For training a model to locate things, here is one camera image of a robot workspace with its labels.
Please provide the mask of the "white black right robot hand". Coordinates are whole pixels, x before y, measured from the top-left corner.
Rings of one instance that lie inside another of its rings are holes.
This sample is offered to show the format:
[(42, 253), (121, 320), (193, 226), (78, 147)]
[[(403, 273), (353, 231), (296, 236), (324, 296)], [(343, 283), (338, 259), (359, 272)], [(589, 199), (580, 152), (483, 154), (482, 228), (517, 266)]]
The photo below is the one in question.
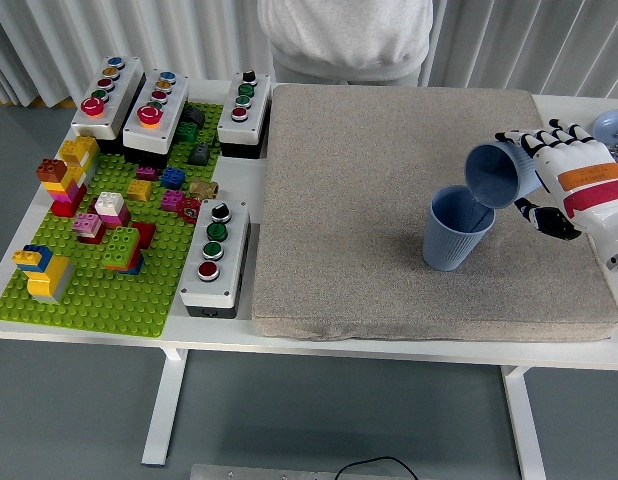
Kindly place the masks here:
[(499, 141), (522, 148), (566, 219), (588, 234), (603, 262), (618, 265), (618, 163), (580, 125), (552, 119), (550, 129), (509, 131)]

